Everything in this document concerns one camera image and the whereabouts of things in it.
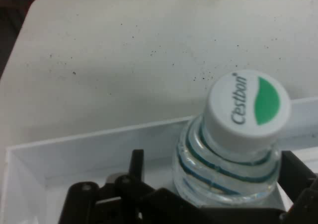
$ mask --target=white tray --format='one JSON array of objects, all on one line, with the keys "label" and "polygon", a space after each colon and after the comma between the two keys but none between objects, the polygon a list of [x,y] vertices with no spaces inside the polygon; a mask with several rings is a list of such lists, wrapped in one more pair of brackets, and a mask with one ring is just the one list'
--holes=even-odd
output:
[{"label": "white tray", "polygon": [[[294,150],[318,172],[318,98],[293,101],[282,149]],[[190,117],[15,146],[7,149],[0,224],[57,224],[68,188],[80,181],[102,186],[128,170],[133,149],[145,150],[145,182],[174,191],[171,154]],[[262,206],[289,208],[279,191]]]}]

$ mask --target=water bottle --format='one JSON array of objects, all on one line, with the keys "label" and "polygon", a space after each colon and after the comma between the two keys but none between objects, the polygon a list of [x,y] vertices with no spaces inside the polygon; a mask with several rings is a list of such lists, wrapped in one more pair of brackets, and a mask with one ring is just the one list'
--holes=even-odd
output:
[{"label": "water bottle", "polygon": [[290,110],[284,87],[264,73],[241,70],[219,79],[203,114],[178,140],[173,181],[180,196],[197,206],[265,199],[276,187],[275,143]]}]

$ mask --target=white bottle cap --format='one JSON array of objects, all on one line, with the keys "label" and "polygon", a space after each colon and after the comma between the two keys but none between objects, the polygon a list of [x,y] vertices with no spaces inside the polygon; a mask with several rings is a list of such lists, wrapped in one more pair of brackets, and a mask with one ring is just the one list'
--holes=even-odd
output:
[{"label": "white bottle cap", "polygon": [[289,96],[279,82],[257,71],[241,70],[214,84],[203,118],[214,141],[242,153],[274,143],[290,110]]}]

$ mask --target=white table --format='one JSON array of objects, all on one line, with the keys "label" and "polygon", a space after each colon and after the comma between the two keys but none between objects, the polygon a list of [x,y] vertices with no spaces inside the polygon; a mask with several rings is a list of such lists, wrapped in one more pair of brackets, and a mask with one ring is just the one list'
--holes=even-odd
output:
[{"label": "white table", "polygon": [[198,114],[258,69],[318,95],[318,0],[37,0],[0,81],[6,146]]}]

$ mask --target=black mechanical part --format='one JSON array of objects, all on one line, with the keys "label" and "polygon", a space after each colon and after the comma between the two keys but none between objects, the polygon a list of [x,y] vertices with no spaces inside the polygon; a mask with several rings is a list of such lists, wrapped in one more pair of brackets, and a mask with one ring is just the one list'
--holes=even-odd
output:
[{"label": "black mechanical part", "polygon": [[315,179],[316,175],[296,155],[291,151],[282,152],[278,183],[293,202]]},{"label": "black mechanical part", "polygon": [[115,183],[102,188],[92,182],[71,186],[59,224],[317,224],[316,175],[290,151],[282,156],[279,183],[294,200],[288,212],[271,208],[199,209],[167,189],[155,190],[144,183],[144,152],[134,150],[129,173]]}]

